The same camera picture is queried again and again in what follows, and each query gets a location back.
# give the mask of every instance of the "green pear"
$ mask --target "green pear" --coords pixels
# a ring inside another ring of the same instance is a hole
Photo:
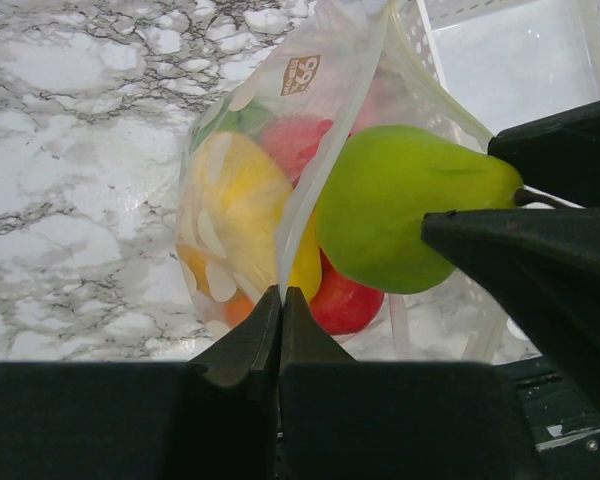
[[[508,163],[406,125],[372,127],[344,145],[316,204],[318,244],[350,280],[413,294],[454,266],[420,239],[426,213],[515,208]]]

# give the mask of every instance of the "printed logo on bag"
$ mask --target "printed logo on bag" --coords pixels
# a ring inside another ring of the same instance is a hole
[[[313,81],[320,66],[320,55],[310,57],[294,57],[289,60],[284,72],[284,82],[280,96],[302,93]]]

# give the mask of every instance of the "plastic bag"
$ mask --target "plastic bag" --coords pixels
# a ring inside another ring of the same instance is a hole
[[[288,285],[299,286],[309,301],[332,288],[312,212],[350,134],[408,124],[486,149],[491,133],[441,85],[423,12],[421,1],[321,0],[193,125],[177,251],[212,333],[243,321],[270,285],[279,285],[283,299]],[[375,318],[360,333],[339,337],[359,358],[489,361],[507,320],[461,273],[421,295],[387,297],[369,300]],[[326,303],[316,308],[342,308]]]

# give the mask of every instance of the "countertop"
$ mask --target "countertop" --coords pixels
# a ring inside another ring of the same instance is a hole
[[[0,360],[189,359],[175,254],[192,120],[305,0],[0,0]]]

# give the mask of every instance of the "black plastic part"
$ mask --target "black plastic part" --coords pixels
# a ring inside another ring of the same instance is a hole
[[[545,478],[516,391],[489,366],[291,363],[280,395],[298,480]]]
[[[185,364],[0,364],[0,480],[175,479]]]
[[[299,288],[287,290],[283,318],[281,371],[292,362],[356,362],[316,323]]]
[[[280,306],[189,363],[0,364],[0,480],[274,478]]]
[[[600,209],[431,214],[422,239],[486,288],[600,411]]]
[[[600,207],[600,101],[501,132],[488,152],[525,183],[585,207]]]
[[[546,358],[497,370],[515,383],[548,477],[600,480],[600,413],[573,391]]]

